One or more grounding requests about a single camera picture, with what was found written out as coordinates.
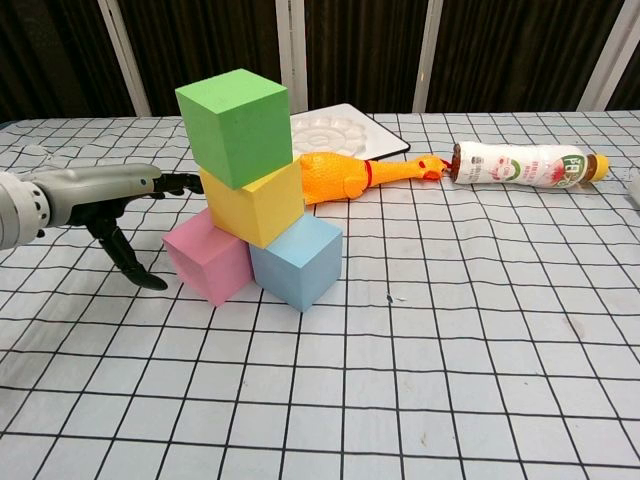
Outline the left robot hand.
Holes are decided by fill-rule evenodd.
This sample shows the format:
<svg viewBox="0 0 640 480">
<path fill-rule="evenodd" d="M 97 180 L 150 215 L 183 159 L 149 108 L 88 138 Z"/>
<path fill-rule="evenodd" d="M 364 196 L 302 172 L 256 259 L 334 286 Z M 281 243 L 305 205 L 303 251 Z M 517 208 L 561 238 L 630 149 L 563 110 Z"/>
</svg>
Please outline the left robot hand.
<svg viewBox="0 0 640 480">
<path fill-rule="evenodd" d="M 195 174 L 164 173 L 142 163 L 48 170 L 34 174 L 30 182 L 48 201 L 50 227 L 86 227 L 129 281 L 156 291 L 165 290 L 166 282 L 139 263 L 117 219 L 139 198 L 203 192 Z"/>
</svg>

